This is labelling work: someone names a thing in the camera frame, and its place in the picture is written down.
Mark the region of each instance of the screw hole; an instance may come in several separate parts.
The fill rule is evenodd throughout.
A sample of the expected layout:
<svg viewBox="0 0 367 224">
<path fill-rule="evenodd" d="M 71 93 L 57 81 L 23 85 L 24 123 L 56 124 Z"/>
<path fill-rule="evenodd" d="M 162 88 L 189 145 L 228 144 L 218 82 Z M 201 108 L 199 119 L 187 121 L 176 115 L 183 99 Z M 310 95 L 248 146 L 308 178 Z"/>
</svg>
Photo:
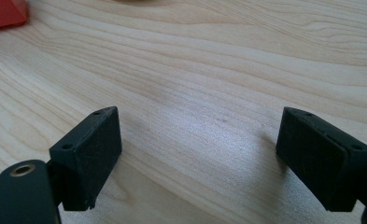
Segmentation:
<svg viewBox="0 0 367 224">
<path fill-rule="evenodd" d="M 362 150 L 363 148 L 361 148 L 360 146 L 358 145 L 352 145 L 353 148 L 355 148 L 356 150 Z"/>
<path fill-rule="evenodd" d="M 31 173 L 35 169 L 35 166 L 33 164 L 26 164 L 20 167 L 17 167 L 15 170 L 13 170 L 10 175 L 14 177 L 19 177 L 23 175 L 27 175 Z"/>
<path fill-rule="evenodd" d="M 72 147 L 72 144 L 65 144 L 62 146 L 63 149 L 69 149 Z"/>
</svg>

